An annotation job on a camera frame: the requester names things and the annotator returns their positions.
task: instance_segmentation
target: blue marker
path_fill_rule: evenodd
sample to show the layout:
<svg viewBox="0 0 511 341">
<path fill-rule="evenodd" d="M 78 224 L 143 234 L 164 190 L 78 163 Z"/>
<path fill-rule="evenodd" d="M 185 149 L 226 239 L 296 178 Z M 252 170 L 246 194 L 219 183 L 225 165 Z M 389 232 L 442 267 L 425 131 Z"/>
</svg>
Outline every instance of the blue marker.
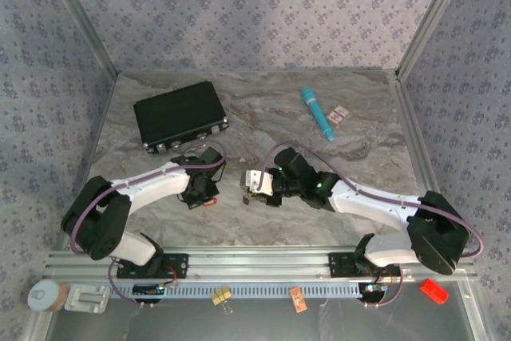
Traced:
<svg viewBox="0 0 511 341">
<path fill-rule="evenodd" d="M 318 123 L 318 126 L 323 131 L 324 135 L 328 138 L 329 141 L 334 140 L 334 135 L 332 135 L 332 128 L 328 124 L 325 115 L 323 115 L 323 111 L 316 101 L 316 96 L 314 95 L 314 92 L 312 92 L 312 89 L 309 87 L 303 88 L 302 99 L 305 101 L 305 104 L 309 106 L 314 119 L 316 119 L 316 123 Z"/>
</svg>

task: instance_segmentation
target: small orange package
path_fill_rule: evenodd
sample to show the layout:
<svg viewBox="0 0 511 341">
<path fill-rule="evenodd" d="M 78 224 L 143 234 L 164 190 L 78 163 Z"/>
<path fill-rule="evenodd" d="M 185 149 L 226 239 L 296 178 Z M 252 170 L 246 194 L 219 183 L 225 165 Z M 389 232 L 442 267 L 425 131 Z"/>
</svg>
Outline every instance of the small orange package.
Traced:
<svg viewBox="0 0 511 341">
<path fill-rule="evenodd" d="M 291 293 L 291 299 L 293 300 L 293 305 L 295 305 L 296 313 L 307 310 L 307 305 L 305 304 L 305 299 L 303 298 L 300 287 L 290 289 L 289 293 Z"/>
</svg>

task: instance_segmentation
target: floral wallpaper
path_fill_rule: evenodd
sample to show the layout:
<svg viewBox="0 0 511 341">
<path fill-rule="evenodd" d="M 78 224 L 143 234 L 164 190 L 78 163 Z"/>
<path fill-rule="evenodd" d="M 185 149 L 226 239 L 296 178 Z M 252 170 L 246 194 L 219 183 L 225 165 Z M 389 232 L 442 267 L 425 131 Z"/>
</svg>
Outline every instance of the floral wallpaper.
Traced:
<svg viewBox="0 0 511 341">
<path fill-rule="evenodd" d="M 442 191 L 476 224 L 476 259 L 511 339 L 511 0 L 452 0 L 406 79 Z"/>
<path fill-rule="evenodd" d="M 81 0 L 120 72 L 396 68 L 431 0 Z"/>
<path fill-rule="evenodd" d="M 18 340 L 111 82 L 61 0 L 0 9 L 0 339 Z"/>
</svg>

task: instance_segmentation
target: gray marble table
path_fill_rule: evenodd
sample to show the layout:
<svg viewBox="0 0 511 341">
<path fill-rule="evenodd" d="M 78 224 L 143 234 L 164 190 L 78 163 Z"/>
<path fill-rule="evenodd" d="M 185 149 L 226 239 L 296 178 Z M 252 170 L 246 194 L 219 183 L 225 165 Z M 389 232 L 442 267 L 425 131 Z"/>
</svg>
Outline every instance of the gray marble table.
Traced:
<svg viewBox="0 0 511 341">
<path fill-rule="evenodd" d="M 245 169 L 259 169 L 275 143 L 297 140 L 327 157 L 351 179 L 390 192 L 417 194 L 418 187 L 386 75 L 382 71 L 285 73 L 174 73 L 120 75 L 93 158 L 90 176 L 135 176 L 173 156 L 149 155 L 133 112 L 136 101 L 212 81 L 230 126 L 215 135 L 228 151 L 218 184 L 218 204 L 188 210 L 169 196 L 135 212 L 130 232 L 143 232 L 162 246 L 193 245 L 356 245 L 369 232 L 391 232 L 363 218 L 309 208 L 299 198 L 280 208 L 245 205 L 239 187 Z M 310 86 L 325 111 L 341 103 L 351 116 L 328 142 L 300 90 Z M 327 170 L 307 156 L 316 169 Z"/>
</svg>

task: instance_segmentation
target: black case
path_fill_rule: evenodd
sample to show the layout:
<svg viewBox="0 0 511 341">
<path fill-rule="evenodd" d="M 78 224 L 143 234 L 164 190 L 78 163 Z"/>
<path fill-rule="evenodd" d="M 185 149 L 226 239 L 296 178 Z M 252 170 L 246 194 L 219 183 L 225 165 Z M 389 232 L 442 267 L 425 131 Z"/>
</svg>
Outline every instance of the black case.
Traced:
<svg viewBox="0 0 511 341">
<path fill-rule="evenodd" d="M 133 108 L 148 153 L 163 153 L 228 127 L 224 107 L 210 81 L 137 101 Z"/>
</svg>

